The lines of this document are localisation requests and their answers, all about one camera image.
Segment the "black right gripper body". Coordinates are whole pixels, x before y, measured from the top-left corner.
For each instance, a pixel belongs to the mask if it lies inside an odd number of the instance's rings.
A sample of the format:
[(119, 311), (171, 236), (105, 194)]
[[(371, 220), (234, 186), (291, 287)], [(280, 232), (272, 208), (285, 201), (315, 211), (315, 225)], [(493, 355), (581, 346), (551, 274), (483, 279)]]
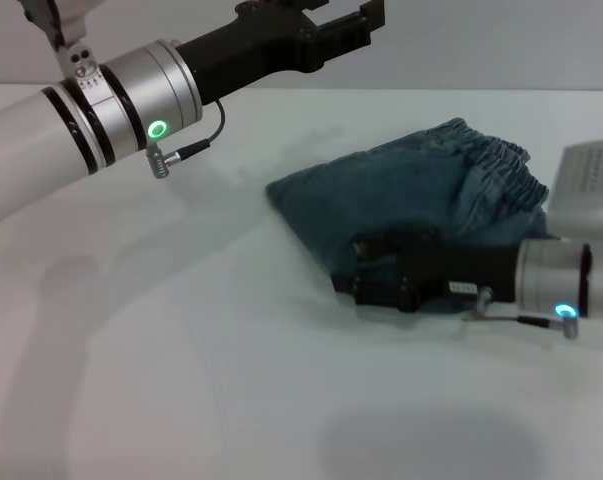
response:
[(400, 238), (400, 310), (414, 313), (442, 298), (515, 301), (520, 246), (447, 243), (433, 235)]

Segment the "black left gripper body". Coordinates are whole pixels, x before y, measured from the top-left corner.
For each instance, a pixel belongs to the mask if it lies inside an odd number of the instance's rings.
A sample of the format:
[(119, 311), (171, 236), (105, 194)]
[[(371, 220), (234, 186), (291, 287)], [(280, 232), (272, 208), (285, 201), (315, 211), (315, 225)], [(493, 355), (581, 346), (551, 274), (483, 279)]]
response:
[(320, 28), (304, 1), (244, 1), (229, 24), (182, 44), (177, 52), (208, 105), (271, 74), (313, 73), (325, 64)]

